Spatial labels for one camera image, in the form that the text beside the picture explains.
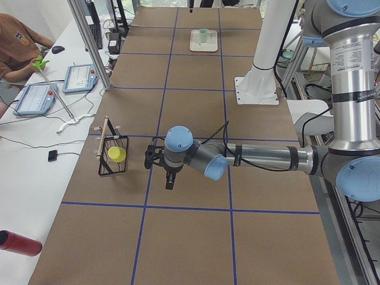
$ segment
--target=robotic arm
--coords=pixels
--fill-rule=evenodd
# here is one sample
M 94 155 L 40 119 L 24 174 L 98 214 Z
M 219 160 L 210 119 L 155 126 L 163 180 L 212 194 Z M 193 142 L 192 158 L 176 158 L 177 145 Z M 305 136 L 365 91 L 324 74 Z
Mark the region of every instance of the robotic arm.
M 184 164 L 214 180 L 227 165 L 234 165 L 301 170 L 325 178 L 357 201 L 380 199 L 371 67 L 372 38 L 380 28 L 379 1 L 306 0 L 305 9 L 304 42 L 317 45 L 322 39 L 330 46 L 334 141 L 328 147 L 305 148 L 200 142 L 190 130 L 176 126 L 167 133 L 164 147 L 152 144 L 145 153 L 147 169 L 152 164 L 166 169 L 167 189 L 173 189 Z

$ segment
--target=green toy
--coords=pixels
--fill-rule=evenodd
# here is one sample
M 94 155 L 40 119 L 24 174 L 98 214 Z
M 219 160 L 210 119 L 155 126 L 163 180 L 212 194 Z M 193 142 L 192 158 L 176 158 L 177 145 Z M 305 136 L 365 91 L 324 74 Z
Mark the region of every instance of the green toy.
M 34 63 L 34 67 L 38 70 L 43 70 L 48 62 L 49 61 L 43 61 L 43 57 L 39 55 L 37 61 Z

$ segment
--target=yellow cup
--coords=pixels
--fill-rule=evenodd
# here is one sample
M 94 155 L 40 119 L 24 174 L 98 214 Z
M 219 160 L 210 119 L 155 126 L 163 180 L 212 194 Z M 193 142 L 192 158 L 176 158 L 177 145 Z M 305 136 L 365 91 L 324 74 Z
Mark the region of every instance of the yellow cup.
M 123 162 L 126 158 L 126 151 L 122 147 L 111 147 L 108 149 L 108 157 L 114 162 Z

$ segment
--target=blue joint cap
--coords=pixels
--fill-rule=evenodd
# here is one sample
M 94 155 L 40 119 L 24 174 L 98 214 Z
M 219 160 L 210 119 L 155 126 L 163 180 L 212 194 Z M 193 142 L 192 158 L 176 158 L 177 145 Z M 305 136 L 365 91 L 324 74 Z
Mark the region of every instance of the blue joint cap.
M 356 201 L 380 200 L 380 157 L 361 157 L 345 165 L 338 173 L 337 188 Z
M 322 47 L 327 46 L 321 37 L 307 37 L 303 36 L 303 45 L 307 47 Z
M 380 11 L 379 0 L 327 0 L 328 6 L 343 17 L 361 18 Z
M 192 142 L 192 133 L 188 128 L 174 126 L 166 134 L 165 147 L 173 153 L 180 153 L 189 149 Z
M 204 170 L 204 176 L 211 178 L 214 181 L 219 180 L 228 166 L 228 160 L 218 154 L 207 165 Z

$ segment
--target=black wire basket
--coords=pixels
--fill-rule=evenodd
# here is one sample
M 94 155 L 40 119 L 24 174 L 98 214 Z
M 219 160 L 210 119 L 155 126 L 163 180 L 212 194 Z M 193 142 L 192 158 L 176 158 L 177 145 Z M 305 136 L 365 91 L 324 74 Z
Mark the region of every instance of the black wire basket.
M 106 127 L 108 126 L 111 134 L 106 134 Z M 97 152 L 97 159 L 99 160 L 99 176 L 117 175 L 126 172 L 129 138 L 127 135 L 121 135 L 115 129 L 109 118 L 106 116 L 104 119 L 103 128 L 97 128 L 101 131 L 102 136 L 100 139 L 99 149 Z M 121 162 L 115 162 L 108 156 L 108 151 L 111 147 L 120 147 L 125 150 L 126 157 Z

